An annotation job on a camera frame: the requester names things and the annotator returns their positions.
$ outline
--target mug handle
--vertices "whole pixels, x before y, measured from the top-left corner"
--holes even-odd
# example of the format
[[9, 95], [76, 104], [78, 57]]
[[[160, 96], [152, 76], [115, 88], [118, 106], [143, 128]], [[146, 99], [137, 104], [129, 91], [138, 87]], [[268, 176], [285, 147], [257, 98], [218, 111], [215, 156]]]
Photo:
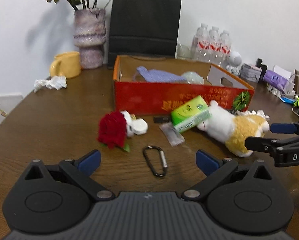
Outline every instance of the mug handle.
[[60, 62], [61, 62], [61, 60], [59, 58], [52, 62], [51, 66], [50, 66], [51, 77], [60, 75], [60, 73], [59, 73]]

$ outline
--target vase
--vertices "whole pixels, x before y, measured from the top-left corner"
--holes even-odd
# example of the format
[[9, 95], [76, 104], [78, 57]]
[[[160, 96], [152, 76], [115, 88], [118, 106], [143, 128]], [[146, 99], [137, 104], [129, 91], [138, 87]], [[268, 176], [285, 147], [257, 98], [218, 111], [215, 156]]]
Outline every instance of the vase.
[[105, 34], [105, 9], [75, 11], [74, 45], [79, 48], [82, 68], [92, 69], [103, 64]]

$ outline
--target water bottle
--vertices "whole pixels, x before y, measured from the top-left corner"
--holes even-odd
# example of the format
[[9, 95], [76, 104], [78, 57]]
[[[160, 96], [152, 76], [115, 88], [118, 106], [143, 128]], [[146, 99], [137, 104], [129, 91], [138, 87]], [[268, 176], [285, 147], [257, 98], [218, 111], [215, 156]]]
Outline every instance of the water bottle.
[[230, 49], [232, 47], [232, 41], [229, 37], [229, 32], [224, 30], [223, 33], [220, 35], [220, 38], [222, 40], [222, 49], [221, 52], [223, 54], [222, 61], [227, 61], [230, 53]]
[[194, 40], [195, 50], [193, 49], [193, 60], [201, 62], [210, 62], [211, 58], [211, 39], [208, 34], [207, 25], [201, 24], [197, 30]]
[[211, 38], [211, 63], [220, 66], [222, 62], [222, 40], [218, 34], [218, 27], [213, 26], [212, 29], [209, 31], [209, 35]]

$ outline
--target carabiner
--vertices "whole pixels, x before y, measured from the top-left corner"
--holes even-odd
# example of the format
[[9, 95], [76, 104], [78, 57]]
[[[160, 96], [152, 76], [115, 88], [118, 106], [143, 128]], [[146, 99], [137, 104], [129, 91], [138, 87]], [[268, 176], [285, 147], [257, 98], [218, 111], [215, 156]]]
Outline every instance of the carabiner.
[[[159, 174], [153, 167], [153, 165], [151, 164], [148, 156], [147, 156], [147, 153], [146, 151], [148, 149], [156, 149], [159, 153], [159, 156], [160, 156], [160, 159], [161, 159], [161, 164], [162, 164], [162, 167], [163, 167], [163, 173], [162, 174]], [[160, 147], [157, 147], [157, 146], [147, 146], [143, 149], [143, 155], [144, 155], [144, 158], [145, 158], [145, 161], [147, 163], [147, 166], [150, 168], [151, 172], [153, 173], [154, 176], [157, 176], [157, 177], [164, 177], [166, 175], [166, 172], [167, 172], [167, 162], [166, 162], [166, 159], [165, 159], [165, 154], [163, 152], [163, 150], [160, 148]]]

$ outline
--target white and yellow plush toy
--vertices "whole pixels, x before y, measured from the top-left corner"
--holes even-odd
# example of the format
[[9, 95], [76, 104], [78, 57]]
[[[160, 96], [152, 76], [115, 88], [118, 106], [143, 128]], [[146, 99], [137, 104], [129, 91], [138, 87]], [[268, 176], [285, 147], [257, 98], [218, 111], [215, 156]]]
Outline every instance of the white and yellow plush toy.
[[218, 106], [214, 100], [208, 110], [211, 117], [197, 125], [198, 129], [224, 143], [230, 152], [239, 157], [249, 157], [253, 152], [245, 147], [247, 137], [263, 137], [269, 130], [263, 111], [235, 116]]

